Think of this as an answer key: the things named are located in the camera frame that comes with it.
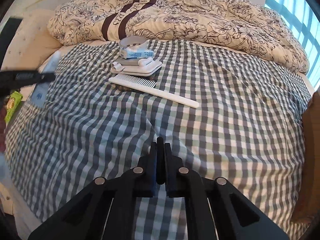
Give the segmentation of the white lint roller tray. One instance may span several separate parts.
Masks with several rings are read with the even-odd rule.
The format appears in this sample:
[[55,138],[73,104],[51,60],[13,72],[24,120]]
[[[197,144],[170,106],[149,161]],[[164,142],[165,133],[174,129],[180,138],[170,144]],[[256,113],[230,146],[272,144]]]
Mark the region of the white lint roller tray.
[[162,62],[151,57],[145,59],[122,59],[118,58],[111,63],[113,74],[126,74],[134,76],[148,77],[157,72],[162,66]]

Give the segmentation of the green snack packet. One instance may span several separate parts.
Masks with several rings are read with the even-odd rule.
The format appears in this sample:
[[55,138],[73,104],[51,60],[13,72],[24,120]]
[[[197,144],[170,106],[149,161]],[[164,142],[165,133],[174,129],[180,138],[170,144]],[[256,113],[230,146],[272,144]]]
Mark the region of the green snack packet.
[[4,121],[6,124],[8,124],[12,119],[14,113],[16,112],[17,107],[22,101],[22,98],[23,98],[23,95],[18,91],[14,91],[10,94],[9,100],[7,101],[7,104],[5,106],[7,113],[4,118]]

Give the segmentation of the window with blue bars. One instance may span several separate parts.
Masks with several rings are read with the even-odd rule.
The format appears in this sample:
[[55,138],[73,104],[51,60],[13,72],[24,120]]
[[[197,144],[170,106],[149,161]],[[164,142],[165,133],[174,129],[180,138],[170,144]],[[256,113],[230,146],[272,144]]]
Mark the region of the window with blue bars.
[[304,48],[310,67],[307,78],[319,88],[319,20],[306,0],[266,0],[265,7],[278,12]]

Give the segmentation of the blue white tissue pack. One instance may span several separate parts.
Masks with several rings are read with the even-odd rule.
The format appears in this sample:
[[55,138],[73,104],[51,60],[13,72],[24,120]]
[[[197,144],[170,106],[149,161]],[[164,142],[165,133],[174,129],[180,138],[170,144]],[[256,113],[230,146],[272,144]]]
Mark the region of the blue white tissue pack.
[[120,49],[119,50],[119,55],[123,59],[143,59],[143,58],[148,58],[148,57],[153,57],[154,56],[154,51],[153,50],[148,50],[148,49]]

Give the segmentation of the white comb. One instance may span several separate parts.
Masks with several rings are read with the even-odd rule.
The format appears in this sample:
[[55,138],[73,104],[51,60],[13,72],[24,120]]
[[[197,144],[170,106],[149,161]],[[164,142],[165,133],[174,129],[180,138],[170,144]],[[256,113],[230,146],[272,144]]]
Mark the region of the white comb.
[[132,75],[117,74],[116,76],[109,78],[109,81],[115,85],[120,85],[134,90],[138,90],[140,92],[148,93],[153,96],[158,96],[160,98],[180,103],[182,105],[189,106],[192,108],[198,108],[200,106],[200,104],[194,100],[184,98],[182,96],[172,94],[160,89],[156,89],[156,82],[152,80],[147,80]]

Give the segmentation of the blue white tube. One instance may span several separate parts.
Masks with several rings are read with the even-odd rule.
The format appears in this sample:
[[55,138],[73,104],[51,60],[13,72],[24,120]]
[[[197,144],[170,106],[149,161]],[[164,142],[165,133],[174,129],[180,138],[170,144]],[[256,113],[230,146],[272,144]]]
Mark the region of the blue white tube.
[[30,97],[30,103],[32,103],[34,106],[39,108],[44,107],[49,84],[55,80],[55,70],[59,63],[60,57],[61,53],[56,51],[41,72],[41,77],[43,79],[35,86]]

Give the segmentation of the floral quilt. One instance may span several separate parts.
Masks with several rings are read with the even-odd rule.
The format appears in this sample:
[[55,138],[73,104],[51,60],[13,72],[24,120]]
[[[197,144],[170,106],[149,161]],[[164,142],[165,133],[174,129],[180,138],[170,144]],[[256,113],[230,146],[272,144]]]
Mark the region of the floral quilt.
[[307,73],[305,50],[280,15],[248,0],[71,0],[47,25],[65,46],[137,35],[185,39],[244,51]]

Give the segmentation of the checkered cloth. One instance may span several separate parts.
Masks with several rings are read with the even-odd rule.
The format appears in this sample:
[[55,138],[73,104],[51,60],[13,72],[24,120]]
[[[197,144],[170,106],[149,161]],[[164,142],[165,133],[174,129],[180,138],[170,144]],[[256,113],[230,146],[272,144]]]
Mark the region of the checkered cloth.
[[79,44],[59,61],[43,107],[28,101],[10,128],[3,181],[26,239],[98,176],[121,176],[162,137],[188,168],[225,177],[291,239],[304,164],[303,78],[274,62],[194,42],[150,41],[156,88],[196,109],[110,83],[118,44]]

